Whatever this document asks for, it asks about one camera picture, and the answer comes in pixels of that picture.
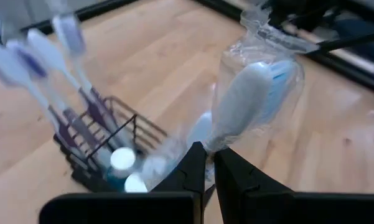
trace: black wire rack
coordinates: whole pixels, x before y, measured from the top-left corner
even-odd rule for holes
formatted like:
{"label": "black wire rack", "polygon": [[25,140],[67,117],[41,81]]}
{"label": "black wire rack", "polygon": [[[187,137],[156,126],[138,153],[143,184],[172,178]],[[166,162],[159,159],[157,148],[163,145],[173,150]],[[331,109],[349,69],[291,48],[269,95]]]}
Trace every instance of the black wire rack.
{"label": "black wire rack", "polygon": [[69,124],[66,125],[68,132],[76,142],[78,150],[82,151],[84,156],[81,157],[75,154],[75,151],[65,146],[57,135],[54,135],[54,141],[59,144],[61,152],[65,155],[66,160],[73,169],[73,180],[82,184],[91,192],[117,192],[118,189],[115,189],[106,181],[105,171],[100,168],[94,155],[99,150],[102,150],[103,147],[112,152],[116,150],[111,146],[110,142],[122,130],[123,133],[129,135],[130,139],[133,140],[134,149],[138,157],[143,158],[156,150],[158,145],[167,137],[167,133],[138,114],[119,98],[109,96],[104,98],[103,101],[119,124],[119,128],[115,132],[109,133],[103,129],[90,117],[88,112],[80,115],[80,118],[88,126],[90,132],[100,142],[95,149],[91,149],[83,137],[73,130]]}

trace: wooden floor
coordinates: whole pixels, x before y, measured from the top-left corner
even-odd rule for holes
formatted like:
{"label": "wooden floor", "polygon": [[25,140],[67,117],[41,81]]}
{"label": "wooden floor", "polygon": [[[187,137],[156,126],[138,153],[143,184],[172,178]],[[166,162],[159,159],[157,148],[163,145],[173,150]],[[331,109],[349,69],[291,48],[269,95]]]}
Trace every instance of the wooden floor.
{"label": "wooden floor", "polygon": [[[83,23],[92,79],[171,132],[210,109],[221,52],[245,30],[189,0],[145,0]],[[306,86],[287,130],[238,153],[294,190],[374,193],[374,94],[305,58]],[[78,96],[58,78],[73,105]],[[34,223],[50,198],[84,189],[24,90],[0,85],[0,223]],[[217,197],[206,223],[220,223]]]}

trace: blue toothbrush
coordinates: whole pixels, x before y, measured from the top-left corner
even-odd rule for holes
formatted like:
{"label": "blue toothbrush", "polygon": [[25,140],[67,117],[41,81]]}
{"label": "blue toothbrush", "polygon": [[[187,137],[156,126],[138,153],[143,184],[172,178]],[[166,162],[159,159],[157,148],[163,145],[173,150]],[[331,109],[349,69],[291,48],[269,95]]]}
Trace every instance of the blue toothbrush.
{"label": "blue toothbrush", "polygon": [[288,95],[288,82],[292,77],[293,68],[294,63],[290,60],[282,60],[270,66],[273,82],[259,119],[253,125],[267,124],[275,118]]}

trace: toothbrush handle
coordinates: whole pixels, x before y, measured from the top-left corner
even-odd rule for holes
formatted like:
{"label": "toothbrush handle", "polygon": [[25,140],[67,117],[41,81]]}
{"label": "toothbrush handle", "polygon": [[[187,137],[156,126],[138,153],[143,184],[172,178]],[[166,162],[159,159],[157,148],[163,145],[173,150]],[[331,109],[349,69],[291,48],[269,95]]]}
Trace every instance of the toothbrush handle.
{"label": "toothbrush handle", "polygon": [[45,88],[47,89],[47,92],[54,100],[55,105],[57,105],[61,111],[67,109],[69,106],[66,104],[66,102],[63,101],[62,97],[54,90],[51,82],[49,80],[44,80],[43,83]]}
{"label": "toothbrush handle", "polygon": [[80,89],[81,86],[80,84],[77,82],[76,78],[73,77],[73,75],[68,71],[68,70],[62,70],[62,73],[65,75],[65,77],[67,78],[67,80],[70,82],[70,84],[75,88],[75,89]]}
{"label": "toothbrush handle", "polygon": [[91,82],[87,79],[87,76],[83,70],[82,62],[80,58],[74,58],[73,64],[75,65],[76,71],[78,73],[78,76],[80,78],[80,81],[82,82],[82,87],[85,89],[85,91],[91,90],[93,88],[93,85]]}
{"label": "toothbrush handle", "polygon": [[72,153],[79,157],[84,157],[84,153],[77,148],[77,145],[71,135],[68,132],[66,125],[62,122],[60,116],[55,112],[47,99],[41,94],[41,92],[34,86],[28,85],[27,89],[31,95],[36,98],[36,100],[41,105],[45,116],[50,120],[54,126],[54,131],[57,133],[58,138],[66,144],[65,147],[68,147]]}
{"label": "toothbrush handle", "polygon": [[77,116],[76,112],[74,112],[74,110],[71,108],[67,108],[62,113],[68,120],[71,127],[73,127],[81,136],[83,136],[89,147],[94,150],[98,145],[98,140],[90,132],[87,125]]}
{"label": "toothbrush handle", "polygon": [[[102,109],[104,113],[104,120],[105,123],[108,125],[110,132],[115,132],[119,128],[118,124],[116,123],[116,119],[113,116],[112,111],[110,111],[106,106],[104,101],[101,99],[100,94],[97,92],[97,90],[93,87],[90,90],[91,95],[94,97],[95,102],[97,105]],[[131,147],[133,148],[133,144],[131,144],[130,139],[127,137],[127,134],[125,133],[125,130],[121,130],[116,134],[116,137],[119,138],[119,141],[121,141],[123,146]]]}
{"label": "toothbrush handle", "polygon": [[85,101],[89,115],[94,119],[95,122],[97,122],[99,125],[101,125],[105,129],[109,130],[97,105],[89,99],[87,94],[82,89],[79,89],[79,94]]}

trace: wrapped toothbrush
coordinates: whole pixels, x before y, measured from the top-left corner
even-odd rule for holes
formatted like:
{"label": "wrapped toothbrush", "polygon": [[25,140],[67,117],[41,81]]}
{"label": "wrapped toothbrush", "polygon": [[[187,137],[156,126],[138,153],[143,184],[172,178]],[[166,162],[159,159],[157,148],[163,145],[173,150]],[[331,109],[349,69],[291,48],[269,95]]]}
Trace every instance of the wrapped toothbrush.
{"label": "wrapped toothbrush", "polygon": [[[304,71],[295,54],[317,46],[271,27],[268,12],[259,7],[244,11],[241,24],[246,35],[222,55],[212,104],[213,131],[205,147],[214,153],[231,146],[249,154],[254,158],[250,162],[260,167],[269,140],[288,124],[304,86]],[[231,117],[233,123],[224,121]],[[207,176],[213,173],[208,162]],[[207,182],[211,185],[214,179]]]}

